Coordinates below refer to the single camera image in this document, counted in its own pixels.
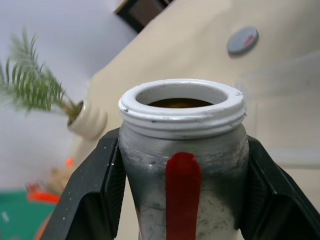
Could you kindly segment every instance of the green surface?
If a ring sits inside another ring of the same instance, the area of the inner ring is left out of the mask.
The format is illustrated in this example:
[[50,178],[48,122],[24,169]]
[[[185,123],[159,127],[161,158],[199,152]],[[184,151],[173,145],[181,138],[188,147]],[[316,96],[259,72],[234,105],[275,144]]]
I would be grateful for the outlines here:
[[29,202],[24,190],[0,193],[0,240],[32,240],[54,209],[54,204]]

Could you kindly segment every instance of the white flower pot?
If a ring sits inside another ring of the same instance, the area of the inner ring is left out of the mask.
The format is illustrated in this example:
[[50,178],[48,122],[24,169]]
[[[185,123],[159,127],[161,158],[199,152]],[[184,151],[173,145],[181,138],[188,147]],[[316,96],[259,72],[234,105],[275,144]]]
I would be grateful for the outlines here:
[[107,113],[92,105],[89,100],[84,100],[79,115],[71,124],[68,124],[68,129],[84,139],[93,140],[100,137],[106,124]]

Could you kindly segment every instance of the red stripe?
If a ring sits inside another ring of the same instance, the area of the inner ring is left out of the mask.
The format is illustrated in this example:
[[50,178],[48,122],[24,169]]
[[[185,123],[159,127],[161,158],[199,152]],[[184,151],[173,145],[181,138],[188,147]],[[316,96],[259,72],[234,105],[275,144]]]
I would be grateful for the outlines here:
[[201,169],[192,153],[179,152],[166,164],[166,240],[195,240]]

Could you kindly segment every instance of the dark liquid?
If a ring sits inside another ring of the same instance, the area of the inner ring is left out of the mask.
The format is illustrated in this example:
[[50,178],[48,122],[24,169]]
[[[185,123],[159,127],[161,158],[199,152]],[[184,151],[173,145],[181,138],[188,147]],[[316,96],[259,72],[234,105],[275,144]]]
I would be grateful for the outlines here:
[[212,103],[192,99],[192,98],[169,98],[155,101],[148,104],[152,107],[168,108],[168,109],[186,109],[186,108],[199,108],[213,105]]

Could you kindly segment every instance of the gray round sticker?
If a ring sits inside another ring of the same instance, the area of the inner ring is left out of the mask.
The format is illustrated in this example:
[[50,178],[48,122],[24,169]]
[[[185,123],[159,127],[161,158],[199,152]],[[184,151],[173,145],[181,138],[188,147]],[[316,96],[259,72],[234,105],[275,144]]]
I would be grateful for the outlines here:
[[251,50],[257,43],[259,34],[254,26],[242,28],[231,36],[227,43],[230,54],[244,54]]

